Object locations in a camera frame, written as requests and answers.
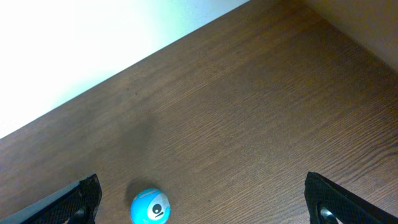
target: small toy ball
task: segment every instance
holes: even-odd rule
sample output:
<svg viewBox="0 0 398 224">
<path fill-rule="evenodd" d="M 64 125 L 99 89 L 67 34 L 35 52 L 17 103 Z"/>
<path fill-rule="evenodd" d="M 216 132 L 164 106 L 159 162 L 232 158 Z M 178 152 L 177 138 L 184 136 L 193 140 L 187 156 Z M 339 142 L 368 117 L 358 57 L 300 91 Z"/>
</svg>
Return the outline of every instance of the small toy ball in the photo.
<svg viewBox="0 0 398 224">
<path fill-rule="evenodd" d="M 133 224 L 164 224 L 171 213 L 166 194 L 159 189 L 147 189 L 132 201 L 130 216 Z"/>
</svg>

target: brown wooden surface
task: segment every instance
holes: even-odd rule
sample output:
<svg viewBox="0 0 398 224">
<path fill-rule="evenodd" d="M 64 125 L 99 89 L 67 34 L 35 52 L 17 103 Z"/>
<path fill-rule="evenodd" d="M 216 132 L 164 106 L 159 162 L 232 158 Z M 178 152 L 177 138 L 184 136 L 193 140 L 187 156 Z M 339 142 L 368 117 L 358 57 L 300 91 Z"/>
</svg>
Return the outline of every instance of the brown wooden surface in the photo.
<svg viewBox="0 0 398 224">
<path fill-rule="evenodd" d="M 2 139 L 0 218 L 97 173 L 98 223 L 131 223 L 150 185 L 169 223 L 308 223 L 308 171 L 398 215 L 397 74 L 301 3 L 271 5 L 250 1 Z"/>
</svg>

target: toy eye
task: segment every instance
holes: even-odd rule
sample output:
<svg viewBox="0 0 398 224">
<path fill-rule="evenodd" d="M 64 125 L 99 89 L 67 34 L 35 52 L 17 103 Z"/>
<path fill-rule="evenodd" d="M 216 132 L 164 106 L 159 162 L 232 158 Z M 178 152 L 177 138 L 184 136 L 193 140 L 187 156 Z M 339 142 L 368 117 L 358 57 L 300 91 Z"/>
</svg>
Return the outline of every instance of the toy eye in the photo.
<svg viewBox="0 0 398 224">
<path fill-rule="evenodd" d="M 155 214 L 159 214 L 162 211 L 162 206 L 160 206 L 159 204 L 154 205 L 154 207 L 152 208 L 152 211 Z"/>
</svg>

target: bright white surface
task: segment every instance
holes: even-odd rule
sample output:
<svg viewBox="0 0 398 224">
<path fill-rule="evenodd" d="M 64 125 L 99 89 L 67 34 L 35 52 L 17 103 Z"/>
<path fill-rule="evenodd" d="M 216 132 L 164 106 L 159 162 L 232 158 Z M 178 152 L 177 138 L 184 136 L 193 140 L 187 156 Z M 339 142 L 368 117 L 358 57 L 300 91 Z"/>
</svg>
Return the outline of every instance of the bright white surface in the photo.
<svg viewBox="0 0 398 224">
<path fill-rule="evenodd" d="M 0 138 L 246 1 L 1 1 Z"/>
</svg>

